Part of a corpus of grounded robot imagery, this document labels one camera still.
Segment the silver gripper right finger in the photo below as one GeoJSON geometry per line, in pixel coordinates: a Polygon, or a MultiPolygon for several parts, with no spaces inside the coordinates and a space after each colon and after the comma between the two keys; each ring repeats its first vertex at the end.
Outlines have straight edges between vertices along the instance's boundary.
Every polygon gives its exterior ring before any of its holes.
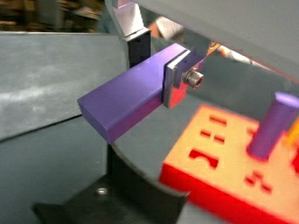
{"type": "Polygon", "coordinates": [[[172,109],[181,101],[187,88],[196,89],[204,75],[201,65],[207,57],[217,50],[220,44],[211,40],[200,50],[184,47],[177,56],[163,67],[163,105],[172,109]]]}

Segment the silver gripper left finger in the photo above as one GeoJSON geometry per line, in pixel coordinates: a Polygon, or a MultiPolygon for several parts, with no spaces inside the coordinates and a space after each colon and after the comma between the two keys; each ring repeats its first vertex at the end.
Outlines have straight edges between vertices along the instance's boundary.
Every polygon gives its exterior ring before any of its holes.
{"type": "Polygon", "coordinates": [[[131,68],[151,56],[151,31],[132,0],[105,0],[105,5],[123,46],[125,67],[131,68]]]}

